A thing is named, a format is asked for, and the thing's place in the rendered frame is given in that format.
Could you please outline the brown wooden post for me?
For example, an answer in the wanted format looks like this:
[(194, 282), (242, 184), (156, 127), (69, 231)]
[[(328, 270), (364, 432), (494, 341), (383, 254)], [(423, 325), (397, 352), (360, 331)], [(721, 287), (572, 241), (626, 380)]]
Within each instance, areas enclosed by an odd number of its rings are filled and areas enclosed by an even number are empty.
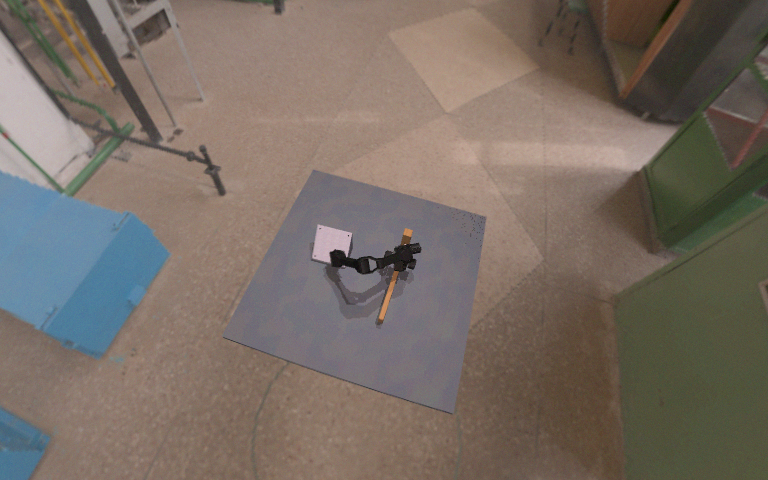
[(405, 228), (404, 233), (403, 233), (403, 237), (402, 237), (402, 241), (401, 241), (401, 245), (405, 246), (407, 244), (410, 244), (412, 233), (413, 233), (413, 230)]

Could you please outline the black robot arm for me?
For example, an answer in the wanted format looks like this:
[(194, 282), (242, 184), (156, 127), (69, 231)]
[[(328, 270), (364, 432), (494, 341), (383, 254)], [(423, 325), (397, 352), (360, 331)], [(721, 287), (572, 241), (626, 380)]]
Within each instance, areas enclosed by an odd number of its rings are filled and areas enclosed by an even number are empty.
[[(329, 252), (330, 260), (331, 260), (331, 266), (332, 267), (341, 267), (341, 266), (347, 266), (351, 268), (355, 268), (356, 271), (362, 275), (365, 274), (372, 274), (378, 269), (383, 269), (384, 267), (395, 264), (394, 265), (394, 271), (404, 271), (406, 270), (406, 265), (404, 264), (404, 261), (410, 261), (413, 258), (413, 254), (420, 253), (421, 247), (419, 243), (415, 244), (407, 244), (407, 245), (401, 245), (399, 247), (394, 248), (395, 253), (391, 254), (389, 256), (383, 257), (383, 258), (374, 258), (372, 256), (366, 256), (366, 257), (360, 257), (359, 259), (353, 259), (346, 257), (346, 254), (342, 250), (336, 250)], [(377, 267), (370, 271), (369, 266), (369, 260), (376, 261)]]

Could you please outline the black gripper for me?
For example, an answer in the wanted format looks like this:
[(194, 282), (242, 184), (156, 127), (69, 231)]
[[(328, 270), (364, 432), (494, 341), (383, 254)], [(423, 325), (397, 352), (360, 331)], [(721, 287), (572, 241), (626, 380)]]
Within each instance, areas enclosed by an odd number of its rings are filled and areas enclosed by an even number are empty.
[[(393, 252), (391, 252), (391, 251), (388, 251), (388, 250), (387, 250), (387, 251), (385, 252), (385, 255), (384, 255), (384, 257), (386, 257), (386, 256), (389, 256), (389, 255), (391, 255), (392, 253), (393, 253)], [(407, 265), (408, 265), (408, 268), (413, 270), (413, 269), (415, 268), (415, 265), (416, 265), (416, 261), (417, 261), (416, 259), (413, 259), (413, 258), (412, 258), (410, 261), (404, 261), (404, 264), (406, 265), (406, 268), (407, 268)]]

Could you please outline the brown wooden board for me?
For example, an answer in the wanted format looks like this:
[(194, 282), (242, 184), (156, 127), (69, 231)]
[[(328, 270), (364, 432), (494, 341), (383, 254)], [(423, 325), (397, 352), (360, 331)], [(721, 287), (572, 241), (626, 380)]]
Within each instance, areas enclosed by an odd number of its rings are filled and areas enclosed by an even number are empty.
[(383, 320), (384, 320), (384, 317), (386, 315), (386, 311), (387, 311), (387, 308), (388, 308), (388, 305), (389, 305), (389, 302), (390, 302), (390, 299), (391, 299), (391, 296), (392, 296), (392, 292), (393, 292), (393, 289), (394, 289), (394, 286), (395, 286), (395, 283), (396, 283), (396, 280), (397, 280), (397, 277), (398, 277), (398, 273), (399, 273), (399, 271), (394, 271), (394, 273), (393, 273), (393, 276), (392, 276), (392, 279), (391, 279), (391, 282), (390, 282), (390, 285), (389, 285), (389, 288), (388, 288), (388, 291), (387, 291), (387, 294), (386, 294), (386, 297), (385, 297), (385, 300), (384, 300), (384, 304), (383, 304), (381, 313), (380, 313), (379, 318), (378, 318), (378, 322), (383, 323)]

